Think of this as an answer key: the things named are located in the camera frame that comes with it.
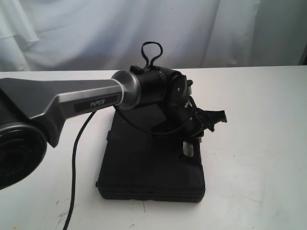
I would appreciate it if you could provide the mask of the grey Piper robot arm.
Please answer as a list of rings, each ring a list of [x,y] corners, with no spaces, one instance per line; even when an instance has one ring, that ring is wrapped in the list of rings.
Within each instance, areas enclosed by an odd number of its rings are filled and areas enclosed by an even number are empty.
[[[67,119],[114,107],[118,112],[156,104],[178,125],[166,135],[197,137],[226,122],[224,111],[198,108],[192,81],[181,72],[159,66],[131,66],[108,80],[0,81],[0,187],[30,175],[43,160],[47,146],[56,147]]]

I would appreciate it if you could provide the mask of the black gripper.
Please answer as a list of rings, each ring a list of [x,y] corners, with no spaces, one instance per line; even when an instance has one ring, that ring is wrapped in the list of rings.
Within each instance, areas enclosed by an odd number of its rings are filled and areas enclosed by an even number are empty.
[[[206,129],[214,132],[217,123],[227,122],[224,110],[202,110],[196,106],[192,96],[189,96],[184,104],[169,107],[167,120],[174,124],[173,135],[182,140],[201,138]],[[193,144],[183,141],[182,153],[186,157],[192,158],[194,156]]]

